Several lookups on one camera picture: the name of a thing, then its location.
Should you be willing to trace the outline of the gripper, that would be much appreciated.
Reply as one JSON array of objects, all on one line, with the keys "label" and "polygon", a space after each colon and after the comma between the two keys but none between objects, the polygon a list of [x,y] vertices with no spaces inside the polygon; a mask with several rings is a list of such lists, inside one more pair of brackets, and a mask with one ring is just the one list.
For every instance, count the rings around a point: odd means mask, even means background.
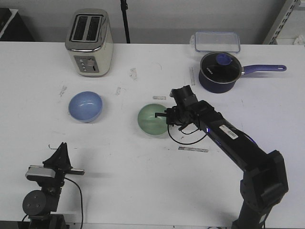
[{"label": "gripper", "polygon": [[[64,158],[64,167],[69,168],[68,170],[63,170],[56,167],[61,167],[62,165],[62,155]],[[42,191],[61,191],[64,186],[64,179],[67,174],[70,175],[80,175],[83,176],[84,169],[76,169],[71,167],[71,162],[68,154],[67,143],[61,143],[56,149],[55,153],[43,161],[44,166],[30,165],[29,167],[46,167],[51,168],[56,172],[55,178],[37,178],[36,182]]]},{"label": "gripper", "polygon": [[155,118],[166,117],[168,125],[185,126],[194,124],[199,126],[199,110],[194,105],[183,108],[181,106],[173,106],[167,108],[166,113],[155,113]]}]

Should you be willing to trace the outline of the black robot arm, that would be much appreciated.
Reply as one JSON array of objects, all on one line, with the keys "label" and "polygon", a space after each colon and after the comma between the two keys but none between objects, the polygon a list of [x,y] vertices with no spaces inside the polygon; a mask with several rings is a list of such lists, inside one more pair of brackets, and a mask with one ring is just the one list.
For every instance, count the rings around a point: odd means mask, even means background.
[{"label": "black robot arm", "polygon": [[67,143],[62,142],[54,154],[42,162],[41,166],[30,165],[25,177],[35,181],[40,190],[29,192],[22,203],[26,216],[30,219],[30,229],[69,229],[63,214],[56,214],[62,187],[65,180],[73,183],[80,192],[81,226],[83,227],[83,196],[80,186],[66,177],[84,175],[83,169],[74,169],[71,165]]},{"label": "black robot arm", "polygon": [[247,134],[231,125],[206,101],[180,104],[155,116],[182,128],[194,124],[210,137],[243,171],[240,193],[244,199],[233,229],[261,229],[274,205],[288,191],[285,162],[277,150],[265,153]]}]

